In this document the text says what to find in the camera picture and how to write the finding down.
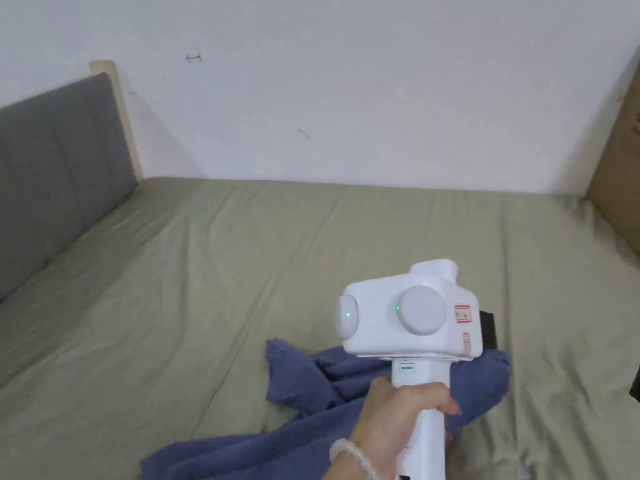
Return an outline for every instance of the wooden bed frame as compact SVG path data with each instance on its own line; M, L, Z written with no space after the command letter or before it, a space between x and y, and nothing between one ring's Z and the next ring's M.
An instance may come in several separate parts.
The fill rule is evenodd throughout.
M142 179L142 168L140 166L140 159L138 158L136 142L133 140L133 130L131 128L131 122L129 121L129 114L127 113L127 106L125 104L124 94L122 93L122 86L120 85L118 67L113 60L95 60L89 62L89 69L91 70L92 75L105 73L111 79L113 94L116 97L118 113L120 114L120 121L122 122L122 129L124 130L124 136L127 140L127 146L129 147L129 155L131 156L133 171L136 174L138 181L140 181Z
M586 198L640 255L640 67Z

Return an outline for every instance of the white bead bracelet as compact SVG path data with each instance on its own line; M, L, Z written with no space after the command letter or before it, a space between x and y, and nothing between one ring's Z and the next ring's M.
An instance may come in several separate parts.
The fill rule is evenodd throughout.
M377 470L374 468L371 460L367 458L362 450L360 450L356 444L350 442L346 438L341 438L340 440L336 440L331 448L329 449L329 458L333 462L335 458L338 456L340 452L347 452L356 460L362 467L362 470L367 472L367 476L369 480L380 480L380 475L378 475Z

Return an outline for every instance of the blue towel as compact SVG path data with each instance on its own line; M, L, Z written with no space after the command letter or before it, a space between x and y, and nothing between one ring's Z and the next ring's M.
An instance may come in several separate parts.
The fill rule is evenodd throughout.
M143 480L320 479L329 447L351 433L371 381L390 374L390 362L357 358L342 348L307 356L282 340L269 340L267 399L298 412L270 433L192 440L169 445L140 462ZM485 351L451 365L451 395L461 415L448 418L456 434L498 404L509 388L509 357Z

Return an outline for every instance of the gray headboard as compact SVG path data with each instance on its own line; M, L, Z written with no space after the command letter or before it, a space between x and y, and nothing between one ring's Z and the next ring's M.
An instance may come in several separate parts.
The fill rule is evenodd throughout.
M0 109L0 302L135 187L107 74Z

